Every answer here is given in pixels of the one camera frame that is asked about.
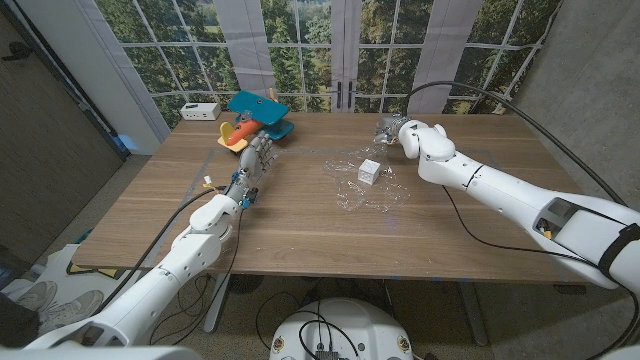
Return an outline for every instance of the colorful toy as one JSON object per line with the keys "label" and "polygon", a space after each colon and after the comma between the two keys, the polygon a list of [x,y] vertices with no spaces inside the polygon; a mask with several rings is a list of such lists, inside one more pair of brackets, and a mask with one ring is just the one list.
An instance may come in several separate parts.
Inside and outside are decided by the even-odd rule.
{"label": "colorful toy", "polygon": [[240,91],[229,102],[229,109],[237,112],[236,125],[220,125],[218,143],[233,152],[240,152],[249,144],[246,138],[264,130],[273,140],[280,140],[293,130],[293,123],[282,119],[288,112],[286,105]]}

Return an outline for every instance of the wooden table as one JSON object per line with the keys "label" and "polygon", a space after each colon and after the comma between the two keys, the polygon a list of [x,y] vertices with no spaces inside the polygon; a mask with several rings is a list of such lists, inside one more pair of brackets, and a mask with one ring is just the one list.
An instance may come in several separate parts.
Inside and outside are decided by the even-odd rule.
{"label": "wooden table", "polygon": [[[260,186],[259,202],[245,212],[232,273],[442,279],[495,282],[582,282],[548,256],[501,250],[473,240],[462,228],[440,186],[418,177],[418,161],[390,151],[397,182],[410,198],[396,210],[346,211],[336,202],[327,160],[368,146],[379,114],[287,115],[295,129],[276,142],[280,157]],[[215,122],[182,121],[133,180],[73,261],[90,268],[130,268],[174,210],[203,190],[202,177],[228,184],[238,158],[216,143],[225,113]],[[538,139],[512,116],[422,115],[442,124],[459,151],[533,184],[559,191],[580,189]],[[536,248],[510,221],[462,192],[451,191],[472,232],[487,241]],[[172,226],[157,263],[188,224],[196,201]],[[225,272],[235,235],[210,267]]]}

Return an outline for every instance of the table leg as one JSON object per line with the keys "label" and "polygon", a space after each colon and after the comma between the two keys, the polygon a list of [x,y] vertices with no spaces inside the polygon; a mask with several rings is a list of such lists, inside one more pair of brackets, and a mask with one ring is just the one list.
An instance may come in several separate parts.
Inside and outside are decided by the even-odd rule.
{"label": "table leg", "polygon": [[218,322],[220,321],[220,314],[222,313],[222,306],[224,305],[224,299],[227,296],[227,288],[229,287],[229,278],[231,276],[227,276],[225,279],[225,274],[218,274],[218,278],[216,279],[216,287],[218,288],[218,284],[222,284],[222,288],[220,288],[220,293],[211,303],[211,307],[207,312],[207,316],[204,318],[204,331],[207,333],[212,333],[218,327]]}
{"label": "table leg", "polygon": [[462,295],[464,307],[467,310],[467,317],[469,318],[469,325],[471,326],[473,340],[480,346],[486,346],[489,344],[489,339],[487,338],[487,332],[484,329],[484,322],[482,321],[482,313],[480,312],[480,304],[478,303],[476,288],[471,282],[459,282],[458,288]]}

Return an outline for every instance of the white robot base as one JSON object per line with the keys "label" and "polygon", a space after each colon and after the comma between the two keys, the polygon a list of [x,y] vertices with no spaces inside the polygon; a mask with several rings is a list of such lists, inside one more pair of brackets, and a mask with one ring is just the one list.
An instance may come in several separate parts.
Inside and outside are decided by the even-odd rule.
{"label": "white robot base", "polygon": [[[269,359],[308,359],[300,339],[320,359],[413,359],[406,331],[386,312],[348,298],[321,300],[319,306],[314,302],[301,308],[278,327],[271,341]],[[341,329],[353,346],[338,329],[323,323],[323,319]]]}

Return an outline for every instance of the small white box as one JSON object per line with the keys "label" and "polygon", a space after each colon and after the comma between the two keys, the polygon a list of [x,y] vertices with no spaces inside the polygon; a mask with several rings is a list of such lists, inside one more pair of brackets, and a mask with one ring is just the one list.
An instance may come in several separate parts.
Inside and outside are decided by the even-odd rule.
{"label": "small white box", "polygon": [[185,120],[215,120],[220,111],[218,103],[186,103],[180,114]]}
{"label": "small white box", "polygon": [[360,165],[360,169],[358,169],[358,180],[366,182],[369,185],[373,185],[378,178],[379,173],[380,164],[367,159],[362,163],[362,165]]}

